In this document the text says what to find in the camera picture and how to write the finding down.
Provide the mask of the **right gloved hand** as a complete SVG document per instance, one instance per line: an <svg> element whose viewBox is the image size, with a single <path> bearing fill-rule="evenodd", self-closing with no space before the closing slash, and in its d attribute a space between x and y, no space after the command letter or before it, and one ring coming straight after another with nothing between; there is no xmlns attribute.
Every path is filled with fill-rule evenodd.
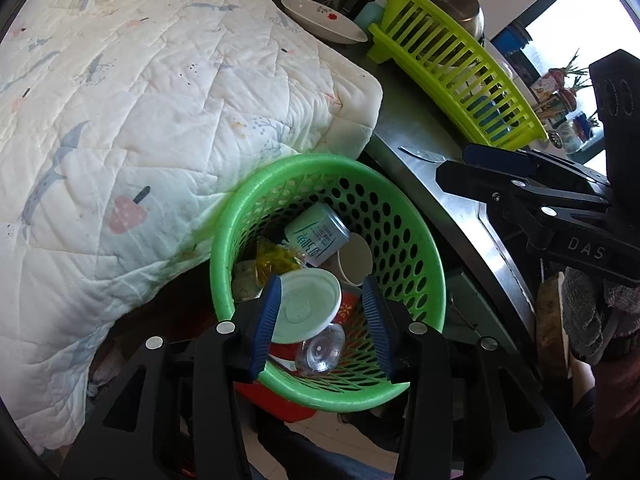
<svg viewBox="0 0 640 480"><path fill-rule="evenodd" d="M639 348L639 287L567 268L561 287L570 352L589 365L615 362Z"/></svg>

